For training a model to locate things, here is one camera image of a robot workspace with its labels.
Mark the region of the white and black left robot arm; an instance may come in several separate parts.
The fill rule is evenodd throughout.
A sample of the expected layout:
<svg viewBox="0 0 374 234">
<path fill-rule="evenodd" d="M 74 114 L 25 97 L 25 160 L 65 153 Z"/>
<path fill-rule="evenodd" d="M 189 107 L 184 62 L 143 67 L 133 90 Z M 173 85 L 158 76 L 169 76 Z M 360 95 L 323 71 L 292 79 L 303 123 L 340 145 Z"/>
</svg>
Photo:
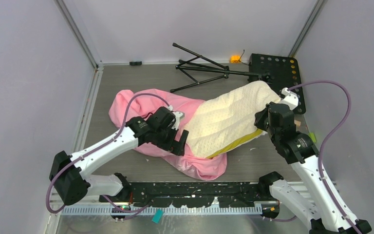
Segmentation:
<svg viewBox="0 0 374 234">
<path fill-rule="evenodd" d="M 106 195 L 119 202 L 126 201 L 131 186 L 125 176 L 109 176 L 93 172 L 122 153 L 143 144 L 152 144 L 176 156 L 183 156 L 188 131 L 177 139 L 184 113 L 170 107 L 160 107 L 147 119 L 133 117 L 124 127 L 102 141 L 78 152 L 55 155 L 49 179 L 66 206 L 74 205 L 86 196 Z"/>
</svg>

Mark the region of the pink pillowcase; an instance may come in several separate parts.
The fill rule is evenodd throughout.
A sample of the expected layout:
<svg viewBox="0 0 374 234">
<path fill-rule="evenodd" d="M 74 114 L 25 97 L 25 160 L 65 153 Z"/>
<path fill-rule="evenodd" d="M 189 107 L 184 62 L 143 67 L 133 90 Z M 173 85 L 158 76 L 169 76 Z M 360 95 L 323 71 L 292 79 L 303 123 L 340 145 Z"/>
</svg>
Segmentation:
<svg viewBox="0 0 374 234">
<path fill-rule="evenodd" d="M 176 140 L 179 140 L 182 128 L 191 120 L 197 108 L 204 100 L 179 96 L 158 89 L 147 89 L 134 93 L 131 90 L 118 92 L 109 109 L 109 117 L 117 128 L 123 125 L 123 120 L 133 117 L 147 117 L 161 106 L 171 105 L 175 111 L 184 113 L 180 122 Z M 227 154 L 220 154 L 212 159 L 198 158 L 192 153 L 188 144 L 184 156 L 176 156 L 150 143 L 135 148 L 142 154 L 160 157 L 185 175 L 204 181 L 215 180 L 225 173 Z"/>
</svg>

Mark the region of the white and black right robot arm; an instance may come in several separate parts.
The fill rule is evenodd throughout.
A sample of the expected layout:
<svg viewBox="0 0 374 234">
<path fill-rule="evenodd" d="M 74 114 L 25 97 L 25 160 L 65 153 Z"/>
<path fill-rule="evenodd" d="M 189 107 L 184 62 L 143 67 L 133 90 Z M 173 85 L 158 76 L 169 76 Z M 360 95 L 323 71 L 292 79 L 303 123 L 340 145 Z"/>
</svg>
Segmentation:
<svg viewBox="0 0 374 234">
<path fill-rule="evenodd" d="M 284 103 L 269 103 L 255 114 L 255 126 L 266 130 L 276 151 L 302 179 L 313 202 L 293 189 L 278 172 L 259 178 L 261 198 L 283 203 L 311 234 L 368 234 L 372 228 L 359 219 L 338 194 L 320 161 L 311 138 L 296 130 L 294 113 Z"/>
</svg>

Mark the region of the cream textured pillow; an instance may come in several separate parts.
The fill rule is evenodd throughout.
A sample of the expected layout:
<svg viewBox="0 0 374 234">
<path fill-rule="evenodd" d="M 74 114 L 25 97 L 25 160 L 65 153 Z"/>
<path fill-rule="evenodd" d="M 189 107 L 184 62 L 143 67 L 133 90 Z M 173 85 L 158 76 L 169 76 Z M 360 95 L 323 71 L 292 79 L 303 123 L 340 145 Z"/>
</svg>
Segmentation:
<svg viewBox="0 0 374 234">
<path fill-rule="evenodd" d="M 254 125 L 255 113 L 280 99 L 265 82 L 255 81 L 203 102 L 184 126 L 192 155 L 213 158 L 265 135 Z"/>
</svg>

